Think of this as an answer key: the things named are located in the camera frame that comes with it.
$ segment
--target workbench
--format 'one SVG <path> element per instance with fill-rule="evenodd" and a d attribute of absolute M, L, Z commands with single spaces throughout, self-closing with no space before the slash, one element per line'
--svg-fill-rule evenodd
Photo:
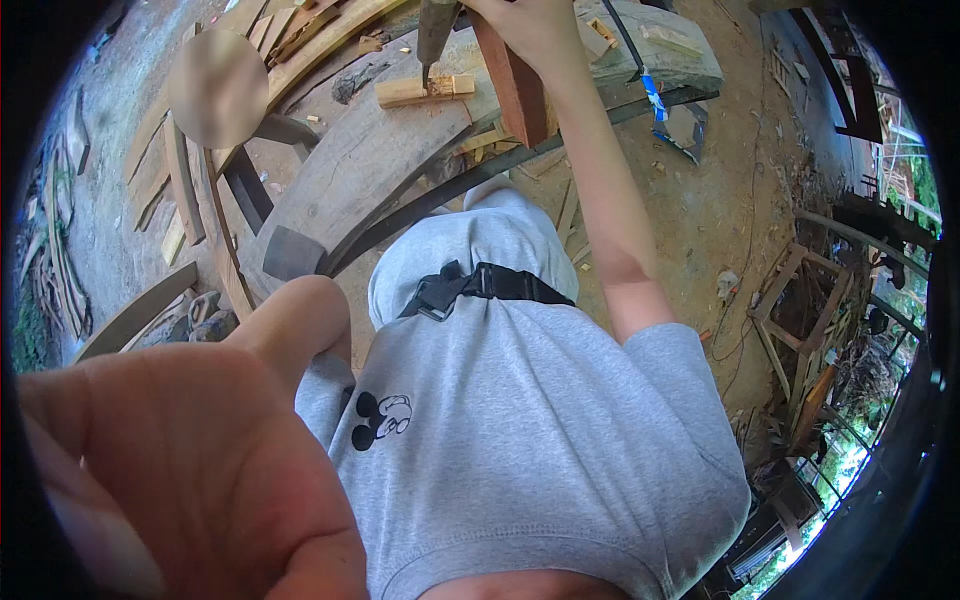
<path fill-rule="evenodd" d="M 719 95 L 723 73 L 700 28 L 683 17 L 630 0 L 614 0 L 624 27 L 630 33 L 642 61 L 654 80 L 662 85 L 661 98 L 673 106 Z M 618 36 L 616 25 L 599 0 L 575 3 L 578 18 L 599 18 Z M 640 25 L 659 25 L 695 40 L 704 53 L 692 58 L 647 42 Z M 470 28 L 453 32 L 437 63 L 437 74 L 470 74 L 476 92 L 467 101 L 450 101 L 402 108 L 380 108 L 373 84 L 420 74 L 414 53 L 417 32 L 384 46 L 381 53 L 367 55 L 350 68 L 380 63 L 386 70 L 366 84 L 349 103 L 324 138 L 310 152 L 300 171 L 276 206 L 256 211 L 257 234 L 253 243 L 238 251 L 245 277 L 256 287 L 273 293 L 282 281 L 263 273 L 263 258 L 277 226 L 299 232 L 322 244 L 327 251 L 319 272 L 335 276 L 360 254 L 391 234 L 414 223 L 433 208 L 448 202 L 497 173 L 518 166 L 535 156 L 559 148 L 559 133 L 538 146 L 513 148 L 481 162 L 465 173 L 430 189 L 411 202 L 400 198 L 431 165 L 446 159 L 465 138 L 491 129 L 500 109 L 493 92 L 476 37 Z M 626 44 L 611 48 L 591 65 L 598 87 L 625 85 L 636 73 L 636 62 Z M 642 99 L 610 108 L 613 123 L 651 111 Z M 245 181 L 252 186 L 259 181 Z M 254 191 L 251 197 L 262 198 Z"/>

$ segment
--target gray t-shirt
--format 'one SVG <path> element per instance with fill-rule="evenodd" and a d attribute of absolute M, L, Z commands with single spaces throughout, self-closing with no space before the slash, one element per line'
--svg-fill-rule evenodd
<path fill-rule="evenodd" d="M 317 357 L 297 411 L 343 481 L 371 598 L 559 568 L 674 598 L 743 527 L 743 465 L 695 331 L 621 347 L 581 310 L 460 297 L 385 324 L 359 380 Z"/>

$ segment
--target electrical cable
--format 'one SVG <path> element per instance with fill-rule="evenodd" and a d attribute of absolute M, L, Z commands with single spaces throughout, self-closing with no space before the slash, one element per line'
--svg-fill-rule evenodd
<path fill-rule="evenodd" d="M 759 148 L 760 142 L 760 132 L 763 130 L 763 119 L 767 113 L 766 105 L 766 87 L 767 87 L 767 46 L 766 39 L 763 36 L 763 17 L 760 19 L 760 118 L 759 123 L 756 124 L 756 137 L 754 137 L 754 151 L 753 151 L 753 169 L 750 177 L 750 200 L 752 203 L 751 207 L 751 217 L 750 217 L 750 241 L 747 244 L 747 256 L 743 261 L 743 269 L 740 270 L 742 276 L 740 277 L 739 287 L 743 288 L 743 281 L 747 278 L 747 268 L 750 266 L 750 260 L 754 255 L 754 230 L 756 229 L 756 153 Z M 720 328 L 723 326 L 724 320 L 727 318 L 727 313 L 730 312 L 730 309 L 733 307 L 733 302 L 728 304 L 724 311 L 720 314 L 720 321 L 717 322 L 717 335 L 720 334 Z M 730 383 L 727 385 L 727 389 L 724 390 L 723 394 L 720 395 L 720 401 L 722 402 L 727 396 L 727 392 L 730 391 L 730 388 L 733 387 L 733 382 L 736 381 L 736 376 L 740 373 L 740 363 L 743 361 L 743 342 L 747 339 L 747 334 L 750 332 L 750 321 L 747 317 L 744 317 L 743 323 L 740 324 L 740 340 L 736 343 L 736 346 L 724 354 L 722 358 L 717 358 L 716 356 L 716 338 L 713 339 L 713 344 L 710 345 L 710 358 L 714 362 L 723 362 L 733 356 L 735 352 L 739 350 L 739 356 L 736 359 L 736 367 L 733 369 L 733 378 L 731 378 Z"/>

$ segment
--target blue tape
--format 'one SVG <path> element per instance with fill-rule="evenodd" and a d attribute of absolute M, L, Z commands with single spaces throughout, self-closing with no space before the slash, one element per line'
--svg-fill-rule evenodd
<path fill-rule="evenodd" d="M 647 90 L 647 98 L 654 107 L 654 120 L 666 121 L 666 108 L 663 106 L 663 100 L 660 99 L 660 94 L 657 92 L 657 85 L 654 84 L 654 78 L 649 75 L 644 75 L 641 79 L 643 80 L 643 87 Z"/>

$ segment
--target black strap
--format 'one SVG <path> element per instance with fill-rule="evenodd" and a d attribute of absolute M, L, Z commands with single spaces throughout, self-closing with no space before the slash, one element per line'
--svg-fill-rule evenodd
<path fill-rule="evenodd" d="M 572 300 L 553 289 L 528 271 L 514 271 L 489 262 L 477 263 L 473 273 L 460 275 L 460 262 L 444 265 L 439 275 L 420 280 L 413 298 L 400 317 L 426 315 L 434 321 L 446 321 L 453 312 L 458 296 L 475 296 L 488 300 L 533 300 L 543 304 L 566 304 Z"/>

